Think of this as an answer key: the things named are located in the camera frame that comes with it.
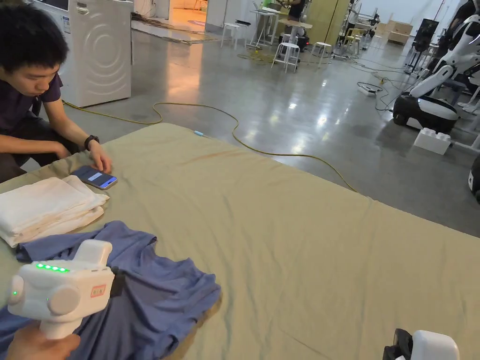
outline mattress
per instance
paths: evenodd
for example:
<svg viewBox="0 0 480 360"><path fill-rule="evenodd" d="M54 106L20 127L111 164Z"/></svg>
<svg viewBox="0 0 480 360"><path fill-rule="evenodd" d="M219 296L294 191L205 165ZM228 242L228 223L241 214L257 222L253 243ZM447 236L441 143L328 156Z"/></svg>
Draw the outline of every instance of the mattress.
<svg viewBox="0 0 480 360"><path fill-rule="evenodd" d="M119 181L103 217L79 231L124 221L223 289L170 359L381 359L397 327L447 334L463 359L480 354L479 239L175 125L105 148ZM76 154L0 192L84 164ZM20 264L3 241L0 262L4 290Z"/></svg>

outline orange floor area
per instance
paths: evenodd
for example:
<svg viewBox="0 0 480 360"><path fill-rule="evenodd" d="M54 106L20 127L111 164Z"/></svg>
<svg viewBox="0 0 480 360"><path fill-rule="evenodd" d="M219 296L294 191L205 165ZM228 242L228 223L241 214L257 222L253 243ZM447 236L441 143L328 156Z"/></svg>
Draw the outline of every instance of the orange floor area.
<svg viewBox="0 0 480 360"><path fill-rule="evenodd" d="M199 21L205 23L207 14L200 10L191 9L172 9L170 12L170 19L167 23L174 25L177 28L186 28L186 30L204 31L204 24L195 24L189 21Z"/></svg>

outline phone screen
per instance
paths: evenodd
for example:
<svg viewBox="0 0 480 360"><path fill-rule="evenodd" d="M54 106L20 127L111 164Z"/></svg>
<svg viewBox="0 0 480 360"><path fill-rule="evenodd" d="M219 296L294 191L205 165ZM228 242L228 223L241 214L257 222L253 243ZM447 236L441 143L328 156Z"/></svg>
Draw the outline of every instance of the phone screen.
<svg viewBox="0 0 480 360"><path fill-rule="evenodd" d="M81 181L98 187L99 189L106 189L117 181L116 177L105 174L90 166L82 166L80 169L75 170L72 175L78 176Z"/></svg>

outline black hair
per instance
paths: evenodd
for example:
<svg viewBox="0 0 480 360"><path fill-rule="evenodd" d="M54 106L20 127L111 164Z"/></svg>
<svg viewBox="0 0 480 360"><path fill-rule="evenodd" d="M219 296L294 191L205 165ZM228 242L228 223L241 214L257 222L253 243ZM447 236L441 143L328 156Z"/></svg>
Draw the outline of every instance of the black hair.
<svg viewBox="0 0 480 360"><path fill-rule="evenodd" d="M54 20L31 5L0 4L0 67L53 68L67 58L68 46Z"/></svg>

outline dark purple t-shirt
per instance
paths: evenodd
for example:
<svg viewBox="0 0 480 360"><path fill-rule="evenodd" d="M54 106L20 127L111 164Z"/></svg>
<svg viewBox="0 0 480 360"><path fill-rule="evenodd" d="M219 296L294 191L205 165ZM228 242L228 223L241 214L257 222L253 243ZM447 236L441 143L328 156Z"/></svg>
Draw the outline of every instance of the dark purple t-shirt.
<svg viewBox="0 0 480 360"><path fill-rule="evenodd" d="M55 74L50 82L50 88L40 95L44 103L60 99L62 82ZM31 108L34 97L25 96L15 90L9 83L0 80L0 132L13 129Z"/></svg>

